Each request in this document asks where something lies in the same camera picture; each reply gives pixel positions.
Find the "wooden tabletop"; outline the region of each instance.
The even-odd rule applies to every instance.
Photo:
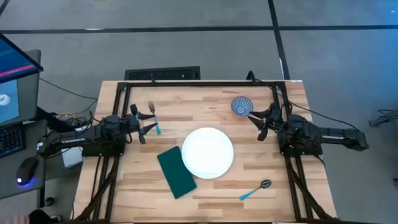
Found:
[[[112,113],[117,83],[103,82],[96,108],[97,119]],[[303,83],[286,81],[286,86],[289,100],[308,108]],[[134,87],[130,96],[129,104],[135,103],[139,111],[146,114],[150,113],[148,101],[154,102],[162,134],[156,135],[153,128],[146,136],[147,144],[141,145],[134,133],[133,143],[126,145],[118,170],[111,222],[295,220],[284,158],[279,154],[275,133],[269,131],[266,140],[259,142],[259,132],[250,120],[231,111],[231,101],[237,96],[252,100],[255,111],[266,110],[272,102],[268,87]],[[300,108],[293,107],[293,113],[311,120],[310,113]],[[153,120],[148,120],[144,125],[151,123]],[[234,146],[233,164],[219,178],[195,178],[198,187],[174,199],[157,155],[174,146],[181,148],[192,131],[204,127],[219,129],[229,137]],[[302,160],[308,189],[325,211],[335,216],[323,164],[313,156],[302,156]],[[74,203],[75,216],[90,201],[96,162],[95,157],[84,160]],[[260,189],[246,200],[239,200],[264,179],[272,180],[268,189]],[[104,204],[105,200],[100,217],[104,215]]]

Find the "blue bowl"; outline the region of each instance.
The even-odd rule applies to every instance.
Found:
[[[244,96],[235,98],[231,103],[232,111],[238,116],[249,116],[253,111],[253,103]]]

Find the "white plate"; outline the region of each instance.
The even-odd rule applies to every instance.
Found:
[[[215,128],[193,131],[182,144],[182,161],[195,176],[212,179],[231,167],[234,148],[224,133]]]

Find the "green cloth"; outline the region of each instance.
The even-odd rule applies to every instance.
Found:
[[[157,159],[175,199],[197,187],[192,174],[182,161],[181,151],[178,146],[159,154]]]

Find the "black metal frame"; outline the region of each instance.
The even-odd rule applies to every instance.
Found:
[[[287,105],[287,103],[289,102],[289,100],[287,98],[285,82],[257,82],[255,79],[248,80],[248,81],[240,81],[240,82],[234,82],[234,81],[232,81],[232,82],[144,82],[144,83],[120,82],[120,83],[118,83],[118,87],[116,90],[116,96],[115,96],[115,101],[114,101],[114,105],[113,105],[113,114],[118,113],[118,108],[119,108],[119,104],[120,104],[120,100],[121,100],[120,96],[121,96],[122,91],[126,92],[124,95],[124,99],[123,99],[123,110],[122,110],[122,116],[125,116],[127,114],[127,109],[129,106],[131,88],[133,88],[133,87],[155,87],[155,86],[179,86],[179,87],[182,87],[182,86],[268,86],[271,88],[272,97],[274,99],[274,102],[277,104],[277,106],[279,108],[280,108],[280,103],[279,103],[279,97],[278,97],[278,92],[277,92],[278,88],[282,92],[282,99],[283,99],[284,104]],[[290,111],[288,110],[287,106],[285,107],[285,112],[286,112],[286,115],[289,116]],[[285,155],[284,158],[285,158],[286,167],[287,168],[292,167],[290,156]],[[298,178],[299,178],[300,182],[302,183],[302,185],[305,188],[307,188],[301,158],[300,158],[300,156],[295,156],[295,158],[296,158],[297,169],[298,169]],[[114,163],[116,163],[116,172],[117,172],[118,164],[119,164],[118,157],[114,158]],[[101,168],[101,175],[99,178],[99,186],[101,186],[104,183],[104,180],[106,178],[106,172],[108,169],[108,164],[109,164],[109,157],[105,157],[102,168]],[[289,175],[288,169],[287,169],[287,173],[288,173],[288,177],[289,177],[290,193],[292,195],[292,202],[293,202],[295,218],[297,221],[303,220],[300,215],[300,207],[299,207],[299,200],[298,200],[297,192],[296,192],[296,188],[295,188],[295,180],[293,178],[291,178],[291,176]],[[115,186],[116,186],[116,178],[114,178],[112,180],[112,182],[109,186],[109,195],[108,195],[108,201],[106,204],[105,218],[100,220],[101,222],[103,220],[110,222]],[[307,211],[307,217],[309,218],[309,220],[312,220],[313,215],[312,215],[312,209],[310,207],[310,203],[308,202],[308,200],[306,198],[304,198],[304,202],[305,202],[305,208]],[[91,222],[95,222],[95,220],[99,219],[100,206],[101,206],[101,201],[97,204],[96,208],[94,209],[93,220]]]

